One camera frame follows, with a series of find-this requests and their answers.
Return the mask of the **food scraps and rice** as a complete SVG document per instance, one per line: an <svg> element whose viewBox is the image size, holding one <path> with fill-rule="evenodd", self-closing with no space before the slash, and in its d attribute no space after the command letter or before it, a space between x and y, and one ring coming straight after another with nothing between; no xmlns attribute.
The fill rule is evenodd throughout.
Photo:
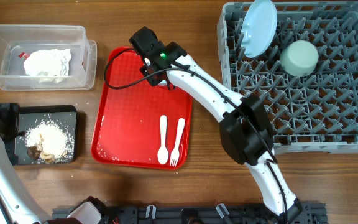
<svg viewBox="0 0 358 224"><path fill-rule="evenodd" d="M75 138L68 128L58 123L42 120L25 132L27 155L44 164L65 163L74 159Z"/></svg>

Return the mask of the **red snack wrapper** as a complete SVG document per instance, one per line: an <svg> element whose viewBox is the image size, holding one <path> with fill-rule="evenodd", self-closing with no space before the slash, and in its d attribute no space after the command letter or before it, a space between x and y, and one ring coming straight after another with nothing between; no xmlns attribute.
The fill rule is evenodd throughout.
<svg viewBox="0 0 358 224"><path fill-rule="evenodd" d="M22 52L21 54L18 55L19 58L22 58L24 60L26 60L30 55L28 53Z"/></svg>

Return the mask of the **white napkin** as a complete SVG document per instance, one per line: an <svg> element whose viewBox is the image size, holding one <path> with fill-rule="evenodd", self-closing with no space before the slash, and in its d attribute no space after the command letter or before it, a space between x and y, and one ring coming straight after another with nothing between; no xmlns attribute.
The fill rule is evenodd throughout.
<svg viewBox="0 0 358 224"><path fill-rule="evenodd" d="M69 49L38 50L24 60L25 74L39 83L60 83L69 74L71 58Z"/></svg>

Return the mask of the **white plastic fork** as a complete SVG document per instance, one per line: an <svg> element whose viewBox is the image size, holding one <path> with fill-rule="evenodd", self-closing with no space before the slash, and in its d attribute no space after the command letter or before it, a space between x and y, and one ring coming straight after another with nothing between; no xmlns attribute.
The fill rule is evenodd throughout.
<svg viewBox="0 0 358 224"><path fill-rule="evenodd" d="M181 137L183 135L184 128L185 128L185 119L180 118L178 120L178 124L177 124L175 145L174 145L174 148L170 154L170 166L172 166L172 167L176 167L177 163L178 163L178 159L179 159L179 155L180 155L179 146L180 146Z"/></svg>

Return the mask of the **large light blue plate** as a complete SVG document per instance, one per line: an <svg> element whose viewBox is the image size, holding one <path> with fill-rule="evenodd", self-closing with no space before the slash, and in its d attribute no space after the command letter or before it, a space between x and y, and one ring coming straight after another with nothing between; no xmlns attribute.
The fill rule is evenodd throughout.
<svg viewBox="0 0 358 224"><path fill-rule="evenodd" d="M255 0L246 12L241 32L245 56L254 58L264 53L273 41L277 28L277 10L271 0Z"/></svg>

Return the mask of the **light green bowl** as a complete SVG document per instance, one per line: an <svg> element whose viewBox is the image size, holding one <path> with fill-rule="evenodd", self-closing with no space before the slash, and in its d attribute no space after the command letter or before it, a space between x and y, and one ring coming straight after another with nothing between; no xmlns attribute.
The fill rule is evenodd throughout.
<svg viewBox="0 0 358 224"><path fill-rule="evenodd" d="M314 72L318 59L317 48L305 40L290 44L280 54L282 68L295 77L304 77Z"/></svg>

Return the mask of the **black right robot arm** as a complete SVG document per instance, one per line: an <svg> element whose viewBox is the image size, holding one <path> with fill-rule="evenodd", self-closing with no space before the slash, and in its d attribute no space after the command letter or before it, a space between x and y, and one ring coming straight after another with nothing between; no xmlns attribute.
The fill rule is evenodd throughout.
<svg viewBox="0 0 358 224"><path fill-rule="evenodd" d="M256 181L264 205L279 223L291 223L302 206L290 190L273 149L273 130L264 104L253 94L229 90L204 71L182 47L161 41L134 47L152 86L166 80L191 95L219 124L221 145L229 157L245 165Z"/></svg>

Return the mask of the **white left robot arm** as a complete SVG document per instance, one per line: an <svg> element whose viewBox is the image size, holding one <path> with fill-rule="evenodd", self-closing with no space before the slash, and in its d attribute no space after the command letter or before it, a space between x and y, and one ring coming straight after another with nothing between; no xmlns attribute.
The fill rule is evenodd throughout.
<svg viewBox="0 0 358 224"><path fill-rule="evenodd" d="M17 103L0 104L0 223L101 223L102 213L87 198L65 218L53 219L32 198L9 159L6 144L13 141L19 121Z"/></svg>

